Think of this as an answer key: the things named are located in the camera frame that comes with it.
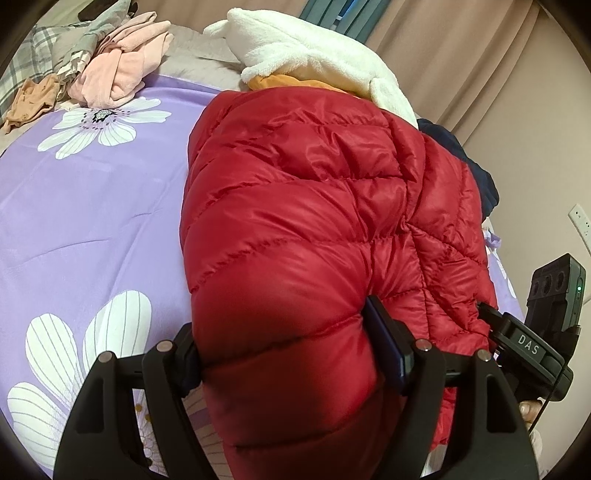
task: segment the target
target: pink clothing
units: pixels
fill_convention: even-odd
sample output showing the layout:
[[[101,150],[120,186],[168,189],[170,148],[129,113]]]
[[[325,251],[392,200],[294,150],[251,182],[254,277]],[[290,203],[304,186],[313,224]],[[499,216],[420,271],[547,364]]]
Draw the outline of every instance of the pink clothing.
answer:
[[[70,97],[90,108],[117,108],[144,87],[142,78],[160,65],[174,38],[168,33],[169,21],[154,23],[156,15],[149,14],[130,20],[103,41],[99,54],[70,85]],[[130,25],[137,19],[142,21]]]

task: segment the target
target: wall socket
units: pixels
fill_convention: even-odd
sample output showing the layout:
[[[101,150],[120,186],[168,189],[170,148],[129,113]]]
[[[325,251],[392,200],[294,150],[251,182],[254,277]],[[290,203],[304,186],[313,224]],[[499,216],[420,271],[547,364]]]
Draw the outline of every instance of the wall socket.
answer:
[[[589,255],[591,255],[591,221],[578,203],[569,212],[569,218],[583,239]]]

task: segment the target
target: puffer jacket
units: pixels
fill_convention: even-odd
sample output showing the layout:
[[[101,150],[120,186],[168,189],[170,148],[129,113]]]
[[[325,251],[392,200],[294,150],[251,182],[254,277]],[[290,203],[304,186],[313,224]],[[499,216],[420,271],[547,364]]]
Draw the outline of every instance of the puffer jacket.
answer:
[[[189,141],[181,246],[204,394],[236,480],[366,480],[398,421],[360,310],[488,347],[496,306],[467,165],[372,103],[223,92]],[[447,391],[433,445],[446,443]]]

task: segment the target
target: plaid fabric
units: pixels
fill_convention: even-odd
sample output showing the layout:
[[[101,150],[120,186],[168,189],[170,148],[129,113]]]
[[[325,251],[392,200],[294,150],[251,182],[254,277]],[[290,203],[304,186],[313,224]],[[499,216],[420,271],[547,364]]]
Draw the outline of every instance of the plaid fabric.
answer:
[[[52,72],[51,46],[57,40],[58,35],[76,26],[79,25],[66,27],[38,27],[35,25],[28,33],[0,79],[2,122],[4,122],[23,82],[30,77],[33,82],[39,83]]]

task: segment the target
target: metal screw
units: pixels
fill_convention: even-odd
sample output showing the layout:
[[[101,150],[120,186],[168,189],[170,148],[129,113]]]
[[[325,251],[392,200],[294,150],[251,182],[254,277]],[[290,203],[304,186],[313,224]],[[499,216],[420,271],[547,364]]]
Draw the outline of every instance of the metal screw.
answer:
[[[492,355],[488,350],[478,350],[477,354],[478,358],[483,362],[490,362],[492,359]]]
[[[414,346],[423,352],[428,352],[431,348],[433,348],[433,344],[424,338],[419,338],[419,340],[414,342]]]
[[[105,364],[113,358],[113,352],[102,352],[99,354],[99,362]]]
[[[173,349],[173,343],[170,340],[162,340],[156,345],[156,350],[161,353],[169,352]]]

